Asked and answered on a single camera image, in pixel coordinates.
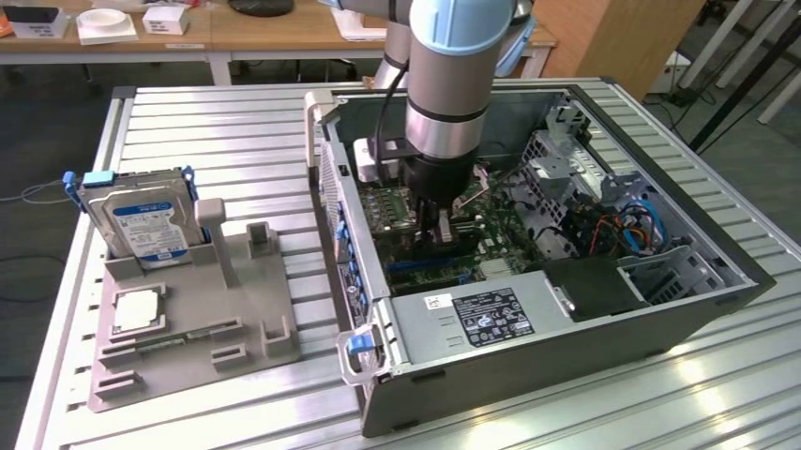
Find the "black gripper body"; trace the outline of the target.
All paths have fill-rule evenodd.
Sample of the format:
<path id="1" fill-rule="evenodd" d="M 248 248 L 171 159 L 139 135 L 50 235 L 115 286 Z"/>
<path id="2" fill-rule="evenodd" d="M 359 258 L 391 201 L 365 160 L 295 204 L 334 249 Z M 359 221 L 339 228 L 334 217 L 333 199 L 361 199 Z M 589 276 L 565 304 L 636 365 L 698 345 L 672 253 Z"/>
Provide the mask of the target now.
<path id="1" fill-rule="evenodd" d="M 451 208 L 471 182 L 474 156 L 439 159 L 426 156 L 403 159 L 403 182 L 414 196 Z"/>

